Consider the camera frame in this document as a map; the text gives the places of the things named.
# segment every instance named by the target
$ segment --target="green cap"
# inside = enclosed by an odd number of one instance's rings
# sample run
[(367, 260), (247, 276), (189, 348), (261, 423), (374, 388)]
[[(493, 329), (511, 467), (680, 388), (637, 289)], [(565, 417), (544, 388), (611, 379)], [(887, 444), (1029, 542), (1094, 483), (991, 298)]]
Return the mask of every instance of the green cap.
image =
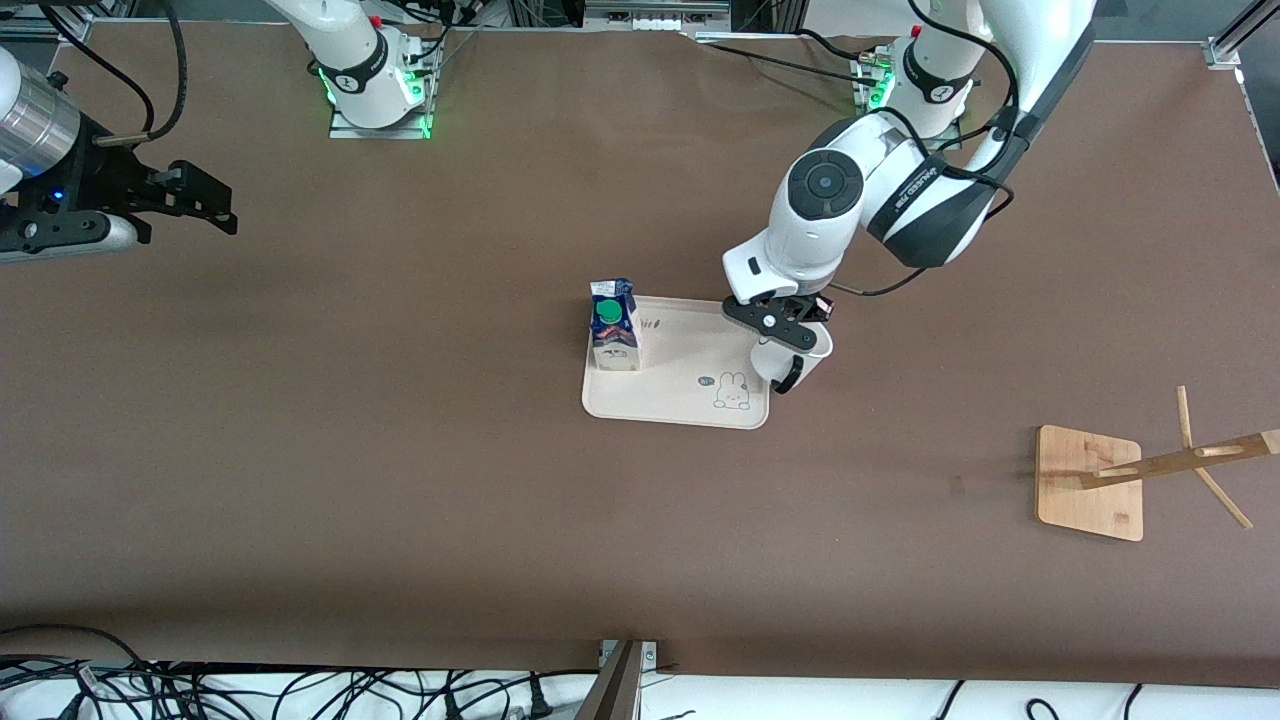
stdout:
[(595, 314), (612, 325), (622, 319), (622, 305), (617, 300), (602, 300), (595, 304)]

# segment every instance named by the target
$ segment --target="plug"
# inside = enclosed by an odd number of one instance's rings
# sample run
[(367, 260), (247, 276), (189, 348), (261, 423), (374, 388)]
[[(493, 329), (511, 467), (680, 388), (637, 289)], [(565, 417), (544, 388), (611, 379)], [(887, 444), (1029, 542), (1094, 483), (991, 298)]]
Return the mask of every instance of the plug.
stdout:
[(541, 720), (543, 717), (547, 717), (548, 715), (556, 711), (556, 708), (547, 702), (547, 697), (543, 696), (543, 683), (538, 679), (538, 675), (534, 673), (529, 674), (529, 696), (530, 696), (530, 706), (529, 706), (530, 720)]

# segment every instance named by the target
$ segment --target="robotic arm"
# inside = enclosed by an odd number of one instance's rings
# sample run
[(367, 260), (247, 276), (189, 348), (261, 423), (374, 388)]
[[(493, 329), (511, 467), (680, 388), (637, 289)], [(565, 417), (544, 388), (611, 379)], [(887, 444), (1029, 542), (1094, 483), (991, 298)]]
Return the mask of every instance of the robotic arm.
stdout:
[[(425, 101), (430, 53), (417, 37), (375, 28), (358, 0), (265, 1), (306, 40), (335, 109), (352, 124), (385, 127)], [(236, 233), (229, 187), (186, 160), (164, 172), (142, 164), (133, 143), (145, 136), (113, 136), (63, 92), (65, 82), (0, 49), (0, 192), (18, 193), (17, 205), (0, 202), (0, 263), (147, 243), (151, 225), (137, 217), (145, 211)]]
[[(799, 325), (829, 316), (818, 293), (859, 225), (910, 268), (960, 255), (1083, 65), (1092, 15), (1092, 0), (931, 3), (919, 36), (893, 45), (899, 83), (888, 109), (827, 128), (787, 170), (769, 225), (724, 254), (733, 291), (726, 316), (808, 352), (815, 336)], [(954, 168), (918, 140), (940, 135), (963, 110), (984, 51), (974, 37), (1004, 47), (1014, 82), (988, 122), (992, 131), (964, 168)]]
[(415, 36), (375, 28), (358, 0), (264, 1), (302, 35), (334, 108), (352, 124), (387, 127), (425, 101), (424, 59), (430, 51), (424, 53)]

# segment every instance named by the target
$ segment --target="white cup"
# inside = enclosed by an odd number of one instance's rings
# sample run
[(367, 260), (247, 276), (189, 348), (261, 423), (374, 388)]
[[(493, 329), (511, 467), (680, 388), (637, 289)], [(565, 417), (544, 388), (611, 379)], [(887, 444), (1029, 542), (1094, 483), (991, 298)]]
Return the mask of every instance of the white cup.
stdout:
[(801, 323), (818, 336), (809, 352), (796, 352), (790, 347), (762, 337), (751, 348), (751, 368), (773, 387), (778, 395), (800, 384), (818, 363), (831, 355), (831, 333), (822, 323)]

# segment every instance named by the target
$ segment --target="wooden stand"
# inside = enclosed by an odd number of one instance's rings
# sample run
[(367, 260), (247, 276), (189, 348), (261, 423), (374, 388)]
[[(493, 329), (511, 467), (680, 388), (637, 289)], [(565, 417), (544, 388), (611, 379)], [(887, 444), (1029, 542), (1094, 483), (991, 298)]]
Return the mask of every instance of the wooden stand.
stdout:
[(1148, 460), (1133, 441), (1041, 427), (1036, 436), (1036, 516), (1050, 525), (1140, 541), (1142, 480), (1194, 471), (1242, 528), (1252, 528), (1206, 468), (1280, 454), (1280, 430), (1194, 447), (1187, 388), (1181, 386), (1178, 415), (1183, 450)]

